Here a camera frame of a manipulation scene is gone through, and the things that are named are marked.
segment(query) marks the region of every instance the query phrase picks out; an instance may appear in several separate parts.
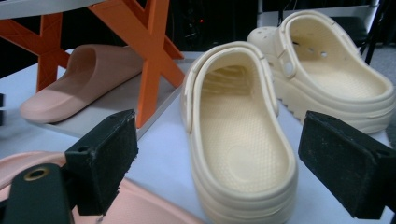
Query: metal grommet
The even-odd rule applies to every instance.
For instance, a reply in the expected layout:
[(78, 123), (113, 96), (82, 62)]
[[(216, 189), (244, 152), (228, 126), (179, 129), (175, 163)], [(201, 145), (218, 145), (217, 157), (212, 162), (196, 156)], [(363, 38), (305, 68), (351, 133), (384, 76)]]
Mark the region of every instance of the metal grommet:
[(42, 167), (35, 168), (34, 170), (28, 172), (23, 177), (23, 179), (26, 181), (35, 181), (37, 179), (40, 179), (40, 178), (46, 176), (49, 173), (50, 173), (50, 169), (45, 166), (42, 166)]

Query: slide sandal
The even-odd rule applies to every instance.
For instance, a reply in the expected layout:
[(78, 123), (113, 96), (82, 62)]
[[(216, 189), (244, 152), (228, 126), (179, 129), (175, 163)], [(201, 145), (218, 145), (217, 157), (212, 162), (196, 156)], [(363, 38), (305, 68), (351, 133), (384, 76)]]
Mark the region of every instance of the slide sandal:
[(21, 116), (37, 123), (67, 119), (142, 71), (143, 59), (128, 47), (82, 45), (62, 77), (26, 100)]
[(364, 133), (388, 126), (396, 106), (393, 84), (364, 62), (330, 17), (313, 10), (296, 12), (278, 28), (253, 30), (247, 42), (264, 53), (277, 98), (301, 122), (311, 110)]
[[(19, 172), (40, 163), (64, 165), (62, 152), (34, 151), (16, 154), (0, 160), (0, 202), (8, 196), (12, 178)], [(105, 216), (80, 216), (73, 209), (75, 223), (202, 223), (183, 209), (159, 198), (124, 178), (120, 193), (111, 204)]]
[(192, 176), (215, 223), (284, 223), (294, 207), (297, 162), (276, 116), (268, 62), (247, 42), (204, 53), (181, 90)]

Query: dark background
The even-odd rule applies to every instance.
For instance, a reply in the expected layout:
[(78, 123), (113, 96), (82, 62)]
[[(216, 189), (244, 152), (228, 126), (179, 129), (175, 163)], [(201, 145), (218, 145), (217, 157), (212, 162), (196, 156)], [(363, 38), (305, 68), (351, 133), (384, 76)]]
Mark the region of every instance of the dark background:
[[(145, 0), (138, 1), (142, 6)], [(256, 28), (256, 0), (171, 0), (169, 7), (167, 35), (180, 50), (205, 51), (216, 45), (246, 40), (251, 30)], [(295, 8), (346, 7), (367, 4), (365, 0), (305, 0), (264, 1), (265, 11), (277, 11), (279, 4)], [(40, 17), (15, 19), (38, 33)], [(389, 13), (386, 35), (382, 42), (394, 42), (396, 33), (395, 13)], [(62, 49), (74, 49), (83, 44), (110, 44), (122, 46), (124, 43), (114, 35), (87, 8), (66, 11), (63, 17), (61, 39)], [(6, 40), (0, 38), (0, 77), (7, 76), (31, 64), (37, 57)]]

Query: orange stand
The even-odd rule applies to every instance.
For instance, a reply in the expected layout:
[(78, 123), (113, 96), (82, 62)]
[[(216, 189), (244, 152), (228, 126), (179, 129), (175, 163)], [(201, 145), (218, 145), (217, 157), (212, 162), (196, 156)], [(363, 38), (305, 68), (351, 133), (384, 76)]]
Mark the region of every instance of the orange stand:
[(184, 74), (172, 58), (182, 54), (165, 36), (169, 0), (148, 0), (142, 8), (135, 0), (108, 0), (89, 9), (125, 43), (145, 59), (137, 106), (136, 127), (154, 114), (160, 75), (175, 88)]
[(66, 68), (69, 54), (61, 46), (62, 13), (41, 16), (40, 35), (14, 20), (0, 20), (0, 36), (38, 56), (36, 90), (56, 80), (58, 65)]

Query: pink slide sandal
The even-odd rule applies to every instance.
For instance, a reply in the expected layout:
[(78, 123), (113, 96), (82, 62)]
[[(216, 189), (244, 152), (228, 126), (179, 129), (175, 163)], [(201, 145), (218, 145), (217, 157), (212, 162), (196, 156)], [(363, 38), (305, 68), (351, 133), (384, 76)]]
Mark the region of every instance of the pink slide sandal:
[[(12, 178), (19, 172), (44, 162), (64, 165), (62, 152), (34, 151), (0, 160), (0, 202), (8, 196)], [(75, 223), (202, 223), (198, 218), (124, 178), (120, 193), (103, 216), (83, 217), (73, 210)]]
[(64, 75), (21, 105), (21, 116), (38, 123), (67, 119), (140, 74), (142, 66), (143, 59), (128, 47), (79, 46)]

